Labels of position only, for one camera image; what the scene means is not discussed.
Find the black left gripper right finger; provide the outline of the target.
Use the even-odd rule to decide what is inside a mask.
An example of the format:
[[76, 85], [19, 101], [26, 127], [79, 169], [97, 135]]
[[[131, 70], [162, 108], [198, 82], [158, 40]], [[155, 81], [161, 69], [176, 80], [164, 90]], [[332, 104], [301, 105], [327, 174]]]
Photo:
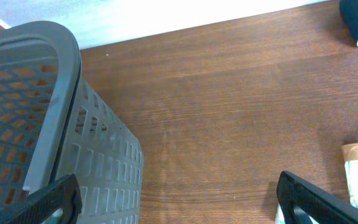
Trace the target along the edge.
[[316, 220], [318, 223], [358, 224], [358, 208], [286, 170], [278, 180], [277, 198], [285, 223]]

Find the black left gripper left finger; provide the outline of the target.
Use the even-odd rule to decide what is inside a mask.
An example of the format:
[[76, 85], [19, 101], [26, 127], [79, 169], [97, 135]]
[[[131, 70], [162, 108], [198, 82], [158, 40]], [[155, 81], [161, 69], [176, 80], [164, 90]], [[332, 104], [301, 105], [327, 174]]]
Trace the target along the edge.
[[26, 199], [0, 211], [0, 223], [42, 223], [56, 211], [56, 223], [76, 223], [82, 209], [80, 188], [75, 174], [67, 174], [30, 194]]

